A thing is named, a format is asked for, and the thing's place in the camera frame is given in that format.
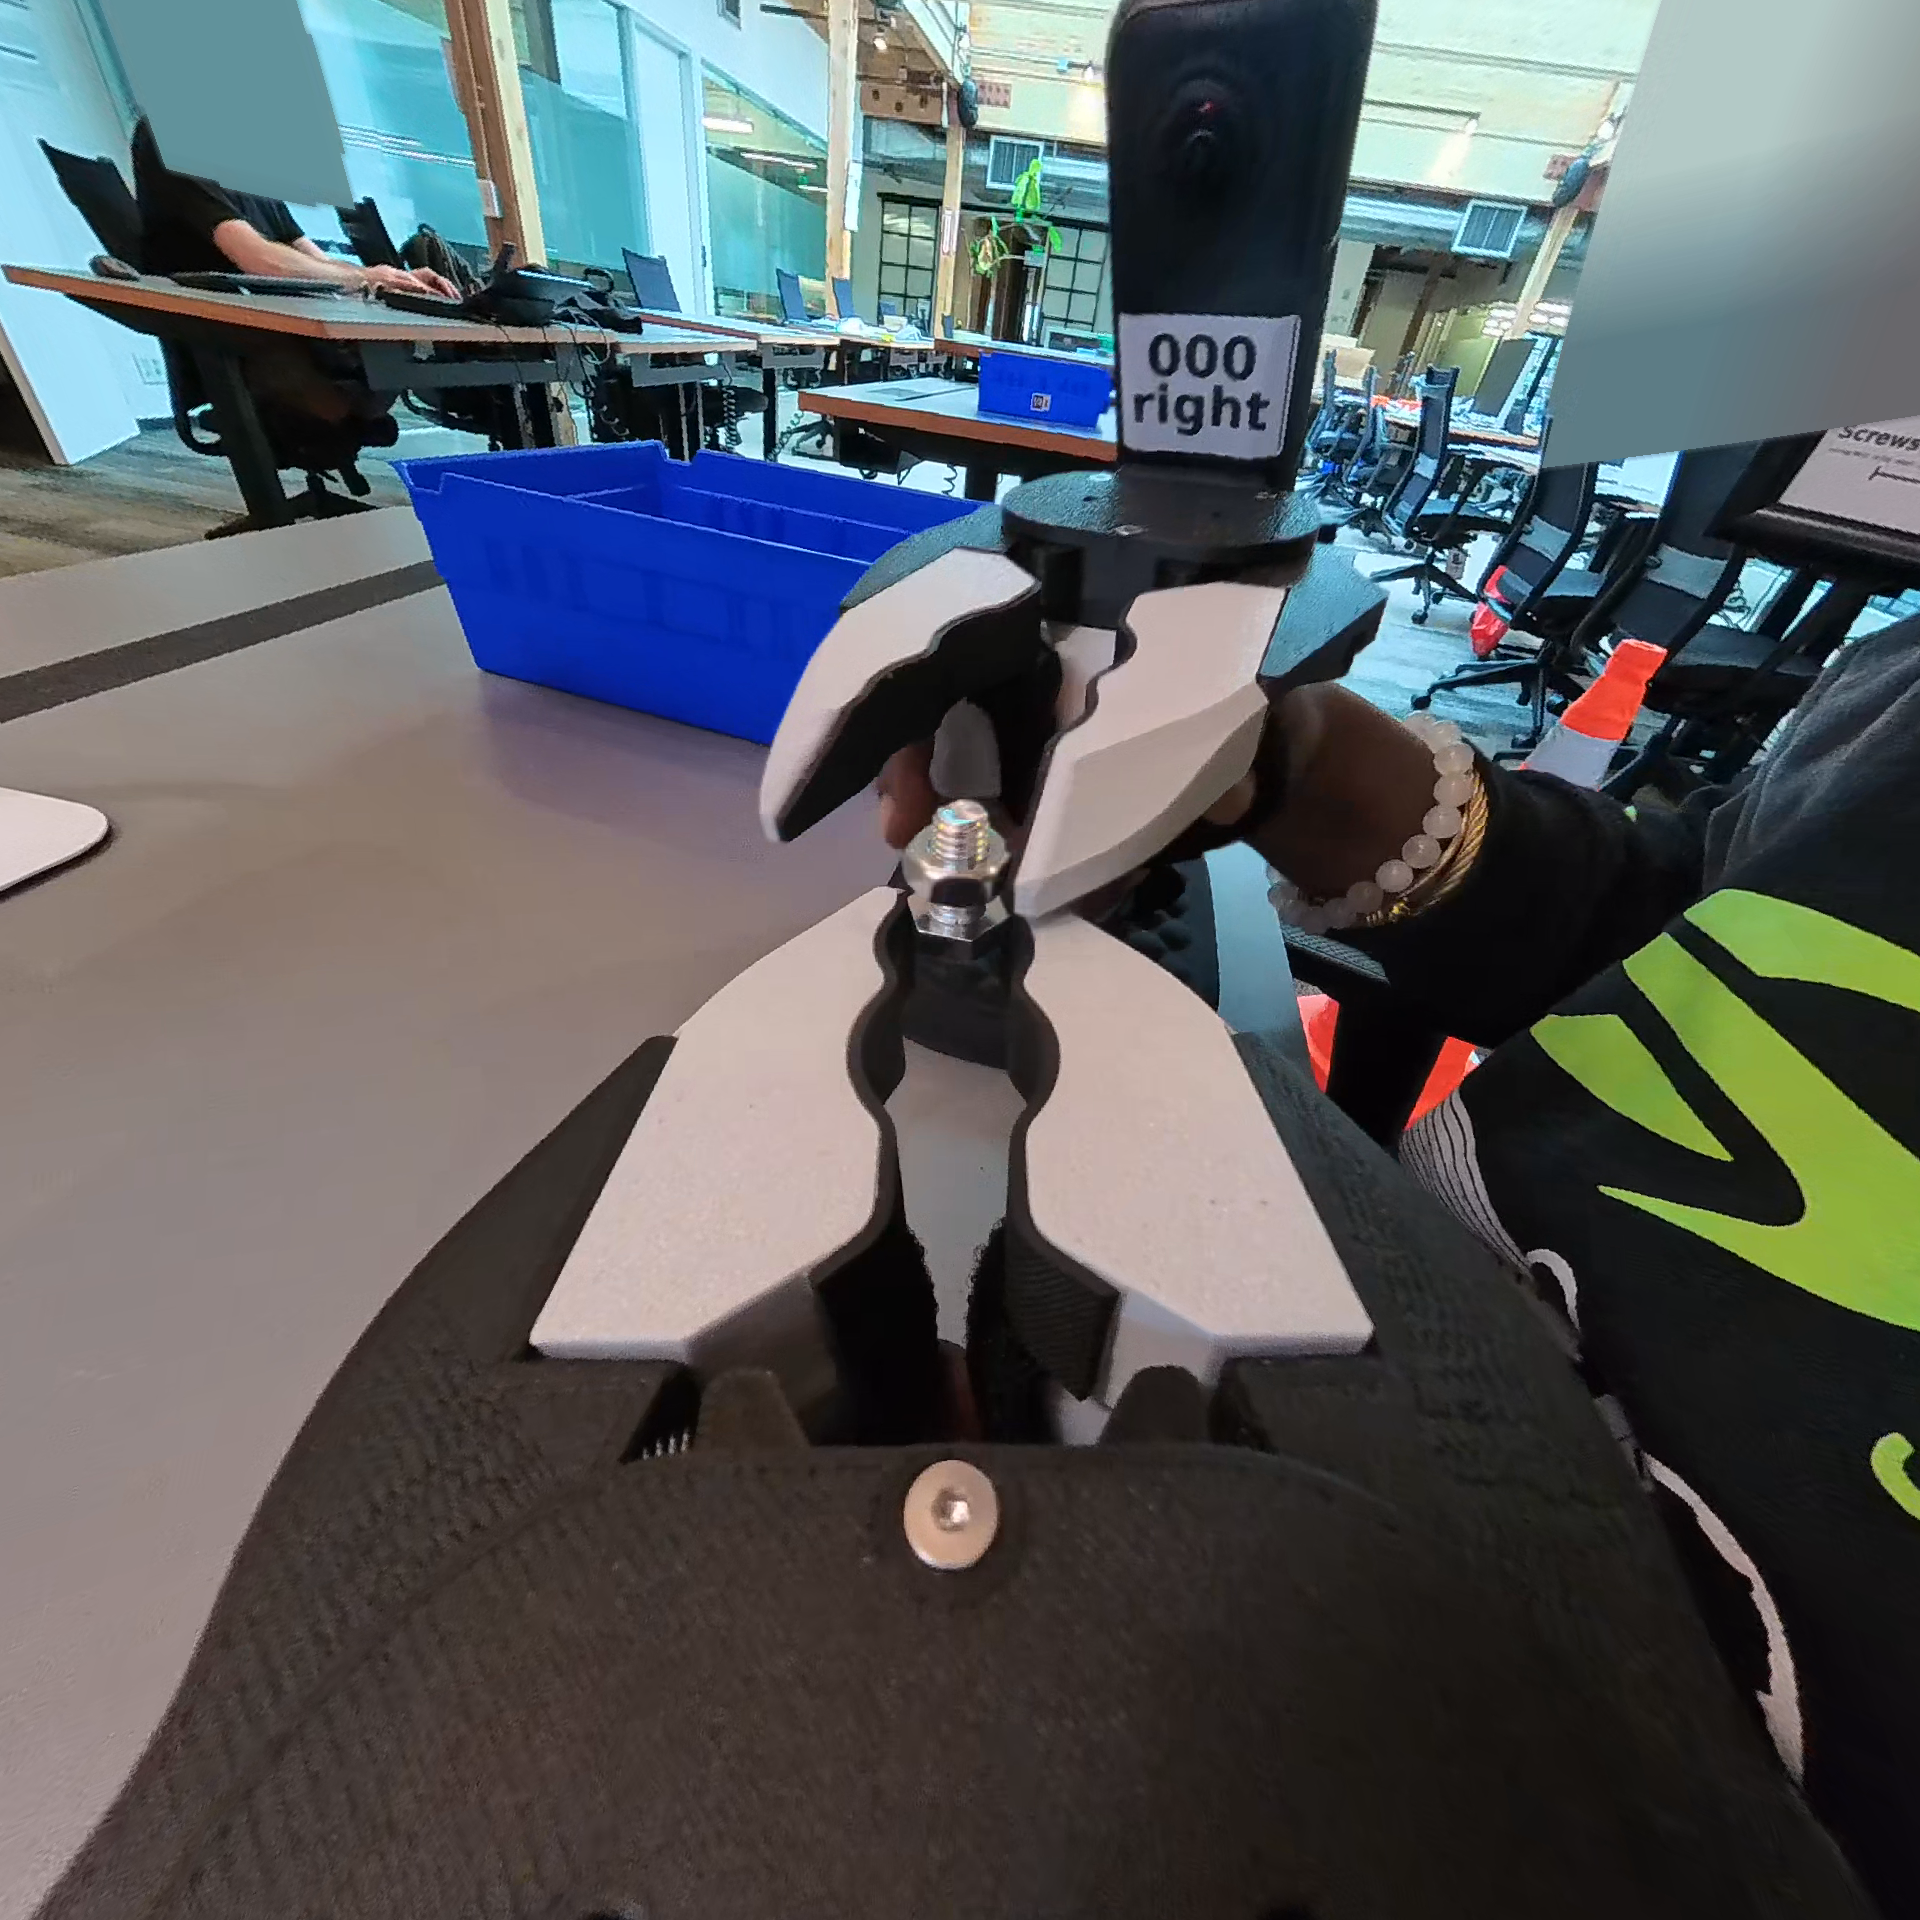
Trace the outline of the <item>printed task sheet sign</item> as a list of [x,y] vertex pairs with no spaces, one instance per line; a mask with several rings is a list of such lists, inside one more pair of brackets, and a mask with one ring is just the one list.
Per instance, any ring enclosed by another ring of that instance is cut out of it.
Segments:
[[1825,430],[1780,509],[1830,543],[1918,561],[1918,415]]

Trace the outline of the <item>short thick silver bolt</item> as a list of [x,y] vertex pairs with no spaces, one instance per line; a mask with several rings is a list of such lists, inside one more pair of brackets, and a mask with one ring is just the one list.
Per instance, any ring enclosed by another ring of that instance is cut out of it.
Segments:
[[[997,830],[991,805],[979,800],[947,800],[933,809],[926,825],[932,824],[943,824],[943,825],[947,824],[951,825],[991,824]],[[909,891],[909,900],[912,900],[916,927],[920,938],[958,942],[958,947],[975,947],[1006,921],[1002,888],[1000,888],[997,900],[991,900],[982,909],[926,903],[926,900],[916,897],[912,891]]]

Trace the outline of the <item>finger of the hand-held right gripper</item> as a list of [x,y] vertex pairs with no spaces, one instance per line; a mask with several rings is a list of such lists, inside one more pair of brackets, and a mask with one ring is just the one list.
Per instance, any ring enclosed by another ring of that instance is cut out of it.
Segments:
[[1043,736],[1043,584],[1019,561],[955,548],[836,617],[808,658],[761,772],[761,830],[790,842],[881,763],[970,701],[1000,732]]
[[1046,921],[1182,839],[1253,763],[1261,662],[1290,588],[1208,582],[1140,593],[1118,662],[1043,756],[1011,910]]

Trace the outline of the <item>sign on white stand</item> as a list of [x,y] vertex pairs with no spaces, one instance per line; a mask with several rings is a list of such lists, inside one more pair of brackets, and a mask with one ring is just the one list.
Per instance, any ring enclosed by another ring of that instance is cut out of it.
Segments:
[[51,871],[75,866],[108,842],[110,818],[91,805],[35,789],[2,788],[2,871],[14,896]]

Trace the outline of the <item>orange traffic cone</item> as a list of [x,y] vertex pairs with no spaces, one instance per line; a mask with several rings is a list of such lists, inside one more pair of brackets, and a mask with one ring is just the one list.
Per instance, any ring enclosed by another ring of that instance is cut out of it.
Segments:
[[1663,671],[1665,658],[1669,645],[1640,638],[1617,641],[1589,689],[1561,713],[1557,740],[1588,756],[1600,749],[1614,753],[1633,732],[1633,720],[1646,706],[1646,689]]
[[1312,1080],[1383,1147],[1434,1114],[1477,1068],[1479,1049],[1413,1023],[1389,1002],[1300,995]]

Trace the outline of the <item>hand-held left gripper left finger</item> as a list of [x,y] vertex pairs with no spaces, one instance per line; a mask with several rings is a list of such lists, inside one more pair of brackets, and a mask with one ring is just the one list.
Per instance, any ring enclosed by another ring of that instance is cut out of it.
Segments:
[[537,1320],[541,1357],[765,1369],[799,1417],[836,1415],[851,1369],[822,1289],[898,1213],[885,1099],[912,938],[898,888],[863,891],[665,1038]]

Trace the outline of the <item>black office chair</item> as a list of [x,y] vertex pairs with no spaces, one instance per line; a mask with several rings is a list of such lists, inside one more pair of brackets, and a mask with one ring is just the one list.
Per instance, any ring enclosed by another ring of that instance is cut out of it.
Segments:
[[1574,566],[1597,506],[1600,467],[1550,467],[1525,492],[1523,517],[1503,538],[1470,617],[1474,662],[1431,683],[1410,698],[1426,713],[1441,693],[1516,684],[1531,720],[1516,752],[1531,752],[1547,727],[1550,698],[1570,706],[1582,693],[1574,645],[1603,592],[1603,575]]
[[1369,406],[1357,447],[1323,483],[1318,545],[1334,545],[1341,531],[1408,543],[1447,465],[1457,380],[1457,364],[1431,364],[1425,371],[1413,430],[1405,440],[1389,430],[1389,407],[1379,403]]

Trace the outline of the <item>silver hex nut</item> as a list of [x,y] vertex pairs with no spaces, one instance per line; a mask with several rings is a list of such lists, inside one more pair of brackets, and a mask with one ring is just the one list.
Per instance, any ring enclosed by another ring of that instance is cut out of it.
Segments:
[[991,824],[932,824],[900,851],[906,888],[926,903],[947,909],[997,900],[1006,868],[1006,839]]

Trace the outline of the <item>wooden office desk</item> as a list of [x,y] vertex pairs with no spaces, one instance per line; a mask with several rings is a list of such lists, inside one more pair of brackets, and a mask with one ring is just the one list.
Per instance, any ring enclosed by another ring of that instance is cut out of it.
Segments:
[[198,376],[214,412],[214,447],[225,458],[245,502],[245,517],[216,529],[266,531],[302,519],[351,517],[370,509],[323,480],[291,495],[281,483],[286,465],[273,461],[245,360],[277,347],[340,348],[376,394],[503,391],[516,415],[506,444],[551,447],[572,434],[569,394],[584,394],[594,364],[611,355],[639,361],[637,387],[705,385],[738,380],[738,361],[758,351],[712,325],[648,320],[645,334],[616,334],[587,324],[497,325],[463,315],[430,320],[380,301],[286,298],[190,290],[160,278],[116,280],[59,268],[2,268],[14,287],[59,293],[133,334],[174,344]]
[[1110,421],[1093,426],[1035,425],[979,412],[975,385],[955,380],[889,380],[822,385],[798,394],[799,417],[828,434],[840,467],[863,478],[898,478],[912,465],[958,472],[963,501],[992,502],[1002,483],[1113,467]]

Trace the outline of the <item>blue plastic bin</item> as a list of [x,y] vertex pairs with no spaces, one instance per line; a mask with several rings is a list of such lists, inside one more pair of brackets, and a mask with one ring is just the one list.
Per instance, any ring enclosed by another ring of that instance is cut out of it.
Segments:
[[1093,355],[997,347],[975,360],[975,407],[985,417],[1093,430],[1113,399],[1113,370]]

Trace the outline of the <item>person's black printed shirt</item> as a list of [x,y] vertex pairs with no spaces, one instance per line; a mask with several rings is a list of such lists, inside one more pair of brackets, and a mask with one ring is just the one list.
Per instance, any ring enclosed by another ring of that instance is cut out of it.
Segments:
[[1794,816],[1400,1163],[1563,1312],[1766,1739],[1918,1917],[1918,617],[1766,756]]

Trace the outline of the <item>blue plastic box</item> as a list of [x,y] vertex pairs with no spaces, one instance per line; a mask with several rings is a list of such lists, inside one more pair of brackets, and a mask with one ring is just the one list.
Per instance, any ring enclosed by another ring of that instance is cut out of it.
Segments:
[[662,444],[395,465],[485,671],[770,743],[844,596],[970,501]]

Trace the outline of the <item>person's right forearm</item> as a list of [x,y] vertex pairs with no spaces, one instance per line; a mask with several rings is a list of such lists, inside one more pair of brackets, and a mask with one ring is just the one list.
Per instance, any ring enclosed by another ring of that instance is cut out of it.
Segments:
[[1437,879],[1338,939],[1372,957],[1413,1014],[1495,1051],[1709,897],[1800,800],[1787,756],[1650,816],[1479,762],[1477,849],[1461,832]]

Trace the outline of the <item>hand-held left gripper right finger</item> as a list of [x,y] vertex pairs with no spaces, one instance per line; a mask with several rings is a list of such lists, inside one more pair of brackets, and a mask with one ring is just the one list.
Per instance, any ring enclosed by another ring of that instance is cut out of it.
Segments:
[[991,1415],[1103,1420],[1154,1370],[1350,1361],[1376,1323],[1228,1023],[1093,925],[1011,921],[1019,1118],[991,1234]]

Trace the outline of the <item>hanging green plant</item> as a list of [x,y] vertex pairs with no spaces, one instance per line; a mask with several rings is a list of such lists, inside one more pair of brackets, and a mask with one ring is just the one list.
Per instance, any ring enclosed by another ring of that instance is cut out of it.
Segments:
[[1040,257],[1061,250],[1061,232],[1046,216],[1046,149],[1040,148],[1008,182],[1008,208],[992,213],[972,243],[972,273],[992,280],[1008,257]]

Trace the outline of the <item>person's right hand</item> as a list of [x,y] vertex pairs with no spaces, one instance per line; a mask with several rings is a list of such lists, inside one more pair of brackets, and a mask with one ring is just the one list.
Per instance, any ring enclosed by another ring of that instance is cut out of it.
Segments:
[[1341,900],[1426,830],[1441,779],[1434,743],[1405,720],[1341,684],[1298,684],[1268,706],[1250,772],[1182,849],[1249,847],[1303,900]]

